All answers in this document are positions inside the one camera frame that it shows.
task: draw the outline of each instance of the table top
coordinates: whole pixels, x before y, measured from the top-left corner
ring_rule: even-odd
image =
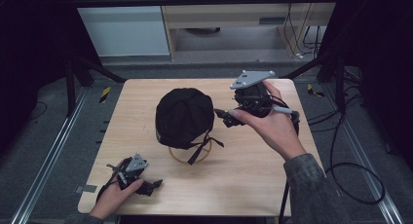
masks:
[[[209,155],[192,166],[182,164],[156,138],[155,114],[161,98],[175,88],[196,88],[211,97],[214,108],[237,107],[229,85],[235,79],[128,80],[121,92],[87,184],[94,193],[83,193],[80,212],[89,212],[97,192],[123,159],[139,153],[149,166],[141,178],[163,179],[152,196],[132,195],[118,214],[277,216],[282,204],[285,173],[282,157],[249,126],[227,128],[215,116],[210,133],[225,144],[213,142]],[[288,106],[300,112],[300,140],[319,161],[301,102],[291,80],[268,80],[282,93]],[[284,212],[290,215],[289,202]]]

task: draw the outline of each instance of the black cap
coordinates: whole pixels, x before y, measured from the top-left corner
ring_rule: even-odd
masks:
[[[194,88],[174,89],[162,97],[157,106],[157,139],[161,144],[178,149],[200,145],[188,162],[192,165],[211,139],[223,146],[221,142],[208,137],[213,128],[213,120],[213,105],[208,95]],[[205,134],[203,142],[193,142],[202,134]]]

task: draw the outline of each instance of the black horizontal bar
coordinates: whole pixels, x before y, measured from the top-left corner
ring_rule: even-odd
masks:
[[[332,3],[339,0],[73,0],[55,1],[51,4],[76,8],[148,7],[184,5],[233,5],[233,4],[280,4],[280,3]]]

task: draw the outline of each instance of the gray sleeve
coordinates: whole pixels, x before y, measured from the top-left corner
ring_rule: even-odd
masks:
[[[334,187],[311,154],[284,164],[290,186],[291,218],[299,223],[351,223]]]
[[[64,224],[103,224],[103,220],[87,214],[77,214],[68,216],[64,220]]]

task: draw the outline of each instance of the white wall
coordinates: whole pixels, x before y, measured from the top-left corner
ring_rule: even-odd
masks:
[[[99,56],[169,56],[160,7],[78,10]]]

